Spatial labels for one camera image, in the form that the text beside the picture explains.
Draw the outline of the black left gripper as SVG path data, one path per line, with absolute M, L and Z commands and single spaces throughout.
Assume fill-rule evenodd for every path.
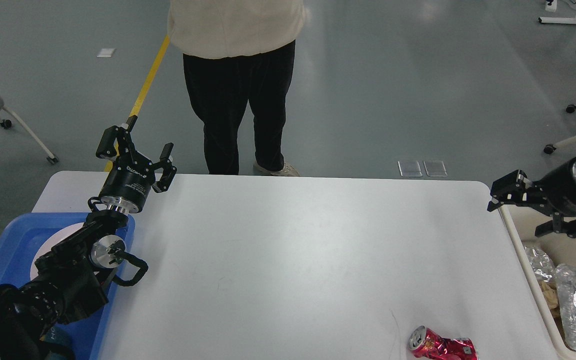
M 131 115 L 125 123 L 108 127 L 94 153 L 97 158 L 115 161 L 103 183 L 99 199 L 105 204 L 128 202 L 123 207 L 130 214 L 138 214 L 143 210 L 151 188 L 155 193 L 168 191 L 178 173 L 170 158 L 174 148 L 172 142 L 163 146 L 156 162 L 151 162 L 137 151 L 131 139 L 131 131 L 137 119 L 137 115 Z M 162 170 L 158 180 L 155 176 L 157 170 Z

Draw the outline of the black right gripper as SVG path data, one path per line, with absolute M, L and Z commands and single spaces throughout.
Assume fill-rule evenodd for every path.
M 535 228 L 535 237 L 555 233 L 576 239 L 576 219 L 565 221 L 563 218 L 576 217 L 576 157 L 537 181 L 530 180 L 522 170 L 512 171 L 494 180 L 490 197 L 487 212 L 504 205 L 529 207 L 541 214 L 554 212 L 550 221 Z

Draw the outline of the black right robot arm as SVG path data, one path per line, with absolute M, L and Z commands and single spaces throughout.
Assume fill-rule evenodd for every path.
M 535 228 L 535 237 L 555 233 L 576 239 L 576 157 L 539 180 L 530 180 L 522 170 L 495 180 L 486 209 L 504 205 L 532 208 L 550 219 Z

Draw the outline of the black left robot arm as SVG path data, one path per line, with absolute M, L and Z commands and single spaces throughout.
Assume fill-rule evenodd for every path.
M 87 201 L 82 227 L 35 260 L 38 275 L 31 281 L 0 284 L 0 360 L 43 360 L 65 351 L 43 340 L 54 325 L 91 317 L 109 303 L 111 284 L 132 287 L 147 273 L 148 264 L 128 253 L 117 231 L 143 210 L 150 191 L 169 189 L 178 169 L 170 159 L 172 142 L 156 162 L 137 151 L 131 139 L 137 119 L 131 115 L 103 132 L 95 155 L 112 167 L 98 196 Z

